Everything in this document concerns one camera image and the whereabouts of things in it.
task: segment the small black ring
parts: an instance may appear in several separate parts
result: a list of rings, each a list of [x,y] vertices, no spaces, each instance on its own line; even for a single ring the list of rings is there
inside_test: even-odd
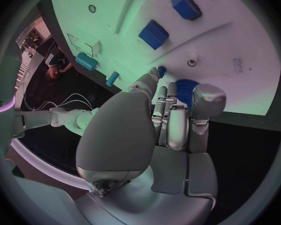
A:
[[[88,10],[91,12],[91,13],[95,13],[96,12],[96,7],[94,5],[89,5],[88,6]]]
[[[197,65],[197,63],[194,60],[188,60],[187,61],[187,65],[189,65],[190,67],[195,67]]]

